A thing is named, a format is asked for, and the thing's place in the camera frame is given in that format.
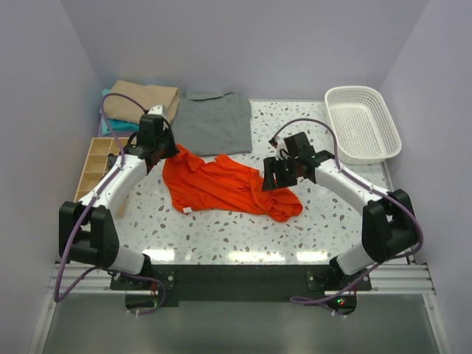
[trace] speckled white surface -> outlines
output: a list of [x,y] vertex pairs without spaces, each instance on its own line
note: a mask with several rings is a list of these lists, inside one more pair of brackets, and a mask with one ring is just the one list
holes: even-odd
[[[299,117],[327,121],[324,103],[261,101],[251,102],[251,106],[253,151],[231,157],[261,172],[263,159],[274,154],[268,140],[279,126]],[[300,131],[307,133],[316,150],[333,150],[327,131],[312,123],[291,125],[281,137]],[[360,215],[336,194],[309,181],[291,188],[304,209],[286,223],[223,210],[181,214],[172,207],[162,181],[163,166],[155,166],[131,191],[125,217],[115,219],[120,243],[149,254],[153,263],[326,264],[361,239]],[[352,169],[373,184],[386,187],[379,164]]]

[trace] orange shirt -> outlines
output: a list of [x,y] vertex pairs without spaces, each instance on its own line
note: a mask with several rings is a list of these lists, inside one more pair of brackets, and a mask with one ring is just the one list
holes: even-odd
[[162,172],[169,187],[173,206],[180,212],[223,209],[266,214],[276,221],[287,221],[300,215],[302,204],[289,189],[262,191],[263,178],[254,168],[238,164],[227,155],[205,163],[185,147],[177,156],[167,159]]

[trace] wooden tray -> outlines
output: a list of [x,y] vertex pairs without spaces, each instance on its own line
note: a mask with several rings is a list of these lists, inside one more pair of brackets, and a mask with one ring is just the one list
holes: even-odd
[[[128,138],[119,138],[123,146]],[[84,195],[97,186],[98,182],[110,170],[107,165],[108,154],[119,154],[119,147],[113,138],[93,138],[88,148],[86,163],[83,165],[82,176],[79,186],[75,192],[74,202],[77,202]],[[125,214],[126,200],[117,211],[117,216]]]

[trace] lavender wall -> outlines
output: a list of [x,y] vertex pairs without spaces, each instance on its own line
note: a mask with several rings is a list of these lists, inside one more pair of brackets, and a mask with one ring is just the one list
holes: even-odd
[[61,0],[103,84],[252,97],[380,88],[428,0]]
[[471,14],[470,0],[431,0],[381,88],[403,140],[390,171],[425,230],[455,353],[472,347]]
[[57,0],[0,10],[0,348],[28,350],[101,84]]

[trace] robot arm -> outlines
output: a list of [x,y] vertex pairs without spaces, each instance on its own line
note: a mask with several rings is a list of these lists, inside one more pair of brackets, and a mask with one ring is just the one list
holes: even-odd
[[150,258],[119,244],[113,215],[133,187],[140,182],[161,159],[178,153],[172,131],[164,119],[163,106],[153,107],[139,121],[136,144],[128,141],[121,156],[111,168],[113,179],[104,178],[89,194],[77,203],[65,202],[59,210],[59,252],[63,256],[69,236],[82,212],[94,198],[69,252],[69,260],[92,264],[101,268],[129,274],[148,275]]
[[290,187],[299,177],[307,178],[335,192],[362,215],[361,242],[330,261],[331,280],[338,282],[367,266],[383,263],[418,242],[412,221],[373,190],[389,195],[413,213],[409,196],[402,190],[390,192],[356,175],[356,180],[370,186],[365,190],[338,169],[334,155],[326,150],[315,152],[305,133],[284,139],[277,145],[277,157],[264,159],[264,190]]

